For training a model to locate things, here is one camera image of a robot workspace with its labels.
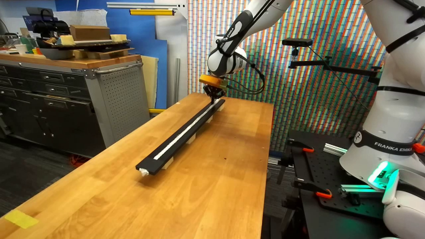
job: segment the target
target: cup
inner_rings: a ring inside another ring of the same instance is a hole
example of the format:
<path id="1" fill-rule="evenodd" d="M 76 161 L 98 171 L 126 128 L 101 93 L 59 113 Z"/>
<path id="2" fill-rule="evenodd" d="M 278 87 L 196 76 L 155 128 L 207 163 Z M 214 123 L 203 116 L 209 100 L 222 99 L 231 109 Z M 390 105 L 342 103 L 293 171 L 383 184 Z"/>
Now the cup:
<path id="1" fill-rule="evenodd" d="M 25 44 L 17 44 L 15 45 L 16 49 L 19 52 L 19 55 L 25 55 L 25 52 L 27 51 L 27 47 Z"/>

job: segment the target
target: wooden workbench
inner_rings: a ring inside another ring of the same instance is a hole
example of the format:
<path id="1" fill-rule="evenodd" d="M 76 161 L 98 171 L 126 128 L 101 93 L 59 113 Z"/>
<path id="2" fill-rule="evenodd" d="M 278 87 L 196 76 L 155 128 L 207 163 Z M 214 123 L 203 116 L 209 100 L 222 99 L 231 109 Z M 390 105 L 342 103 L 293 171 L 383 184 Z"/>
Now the wooden workbench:
<path id="1" fill-rule="evenodd" d="M 0 60 L 12 60 L 18 62 L 27 62 L 34 64 L 42 65 L 53 65 L 61 67 L 69 67 L 75 69 L 85 69 L 85 68 L 98 68 L 113 64 L 127 63 L 130 61 L 135 61 L 141 59 L 140 55 L 128 55 L 124 57 L 118 57 L 108 60 L 97 60 L 97 59 L 68 59 L 68 60 L 50 60 L 43 55 L 34 55 L 34 54 L 0 54 Z"/>
<path id="2" fill-rule="evenodd" d="M 273 105 L 225 98 L 167 170 L 135 165 L 210 99 L 191 94 L 0 219 L 0 238 L 259 239 Z"/>

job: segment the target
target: yellow tape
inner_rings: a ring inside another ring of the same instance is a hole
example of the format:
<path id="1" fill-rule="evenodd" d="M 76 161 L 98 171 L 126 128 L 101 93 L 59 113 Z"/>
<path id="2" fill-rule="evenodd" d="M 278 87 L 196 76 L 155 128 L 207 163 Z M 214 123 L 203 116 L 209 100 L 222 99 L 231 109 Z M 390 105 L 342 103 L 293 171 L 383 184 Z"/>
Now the yellow tape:
<path id="1" fill-rule="evenodd" d="M 34 226 L 38 223 L 38 220 L 34 217 L 28 216 L 27 214 L 19 211 L 19 210 L 12 210 L 8 214 L 4 216 L 4 218 L 23 229 L 27 229 L 28 227 Z"/>

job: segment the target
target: colorful patterned wall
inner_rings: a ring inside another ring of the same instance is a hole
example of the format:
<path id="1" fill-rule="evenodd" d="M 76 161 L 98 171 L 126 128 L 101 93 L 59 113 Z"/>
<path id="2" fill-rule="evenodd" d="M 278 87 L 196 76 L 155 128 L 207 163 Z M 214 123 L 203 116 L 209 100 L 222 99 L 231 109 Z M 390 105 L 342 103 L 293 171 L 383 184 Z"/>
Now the colorful patterned wall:
<path id="1" fill-rule="evenodd" d="M 202 92 L 198 81 L 207 73 L 207 57 L 214 35 L 226 33 L 248 0 L 189 0 L 189 93 Z M 291 48 L 282 39 L 311 38 L 312 48 L 332 56 L 331 64 L 371 69 L 381 66 L 385 54 L 358 0 L 295 0 L 273 27 L 245 39 L 241 47 L 266 76 L 263 94 L 247 96 L 229 91 L 230 97 L 275 105 L 271 150 L 282 151 L 287 133 L 297 129 L 348 137 L 364 120 L 366 110 L 329 71 L 321 67 L 288 69 Z M 300 49 L 298 60 L 319 60 L 309 49 Z M 376 85 L 366 77 L 341 74 L 358 98 L 369 105 Z M 246 87 L 258 85 L 249 68 L 233 76 Z"/>

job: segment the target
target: gray bowl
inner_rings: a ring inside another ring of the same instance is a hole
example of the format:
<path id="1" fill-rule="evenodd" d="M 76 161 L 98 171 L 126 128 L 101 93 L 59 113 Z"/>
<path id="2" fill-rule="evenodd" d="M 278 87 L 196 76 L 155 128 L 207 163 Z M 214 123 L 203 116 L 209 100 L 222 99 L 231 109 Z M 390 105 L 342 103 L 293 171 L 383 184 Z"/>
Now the gray bowl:
<path id="1" fill-rule="evenodd" d="M 73 56 L 71 50 L 40 48 L 40 51 L 46 58 L 51 60 L 65 60 Z"/>

